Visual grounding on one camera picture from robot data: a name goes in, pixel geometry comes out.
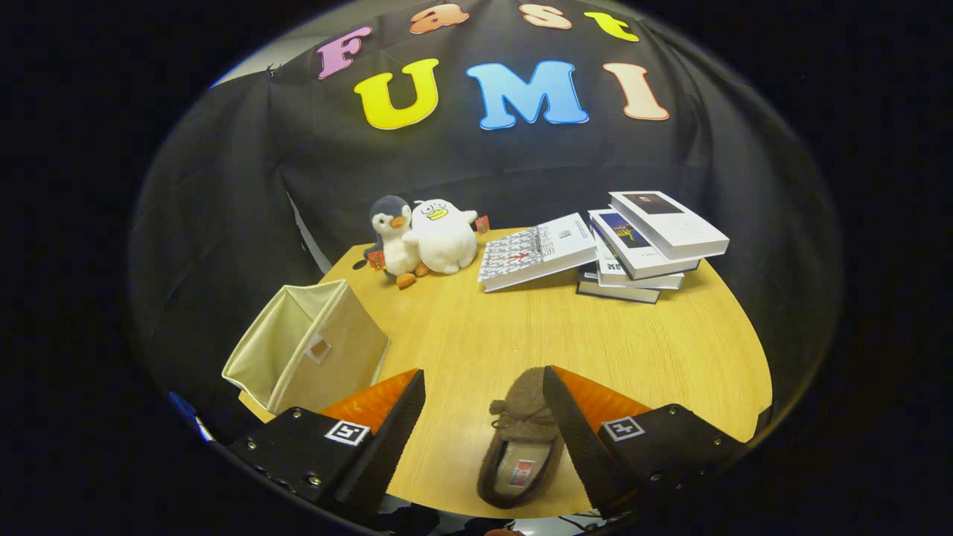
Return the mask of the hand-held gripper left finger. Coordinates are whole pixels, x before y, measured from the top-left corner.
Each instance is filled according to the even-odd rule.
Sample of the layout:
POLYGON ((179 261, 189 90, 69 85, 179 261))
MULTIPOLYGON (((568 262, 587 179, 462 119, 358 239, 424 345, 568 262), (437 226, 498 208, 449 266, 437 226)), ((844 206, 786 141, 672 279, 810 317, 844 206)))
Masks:
POLYGON ((377 513, 426 401, 412 368, 312 411, 292 406, 241 435, 241 468, 309 506, 341 517, 377 513))

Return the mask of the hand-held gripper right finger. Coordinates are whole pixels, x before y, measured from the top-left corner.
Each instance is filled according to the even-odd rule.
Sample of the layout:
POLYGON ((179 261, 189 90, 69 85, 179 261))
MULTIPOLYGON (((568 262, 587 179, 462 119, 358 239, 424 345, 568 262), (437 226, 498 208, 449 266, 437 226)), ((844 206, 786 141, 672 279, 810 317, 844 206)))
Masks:
POLYGON ((544 399, 591 505, 615 516, 660 508, 697 491, 745 451, 678 403, 651 408, 558 366, 544 399))

